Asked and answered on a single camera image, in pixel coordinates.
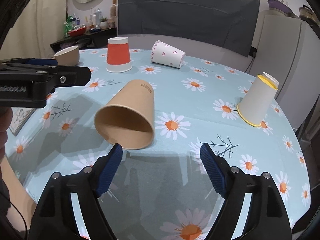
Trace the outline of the person's left hand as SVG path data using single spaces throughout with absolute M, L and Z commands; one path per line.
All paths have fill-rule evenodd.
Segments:
M 5 155 L 5 143 L 7 142 L 8 135 L 7 130 L 12 121 L 12 109 L 11 107 L 1 107 L 0 116 L 0 159 L 1 161 Z

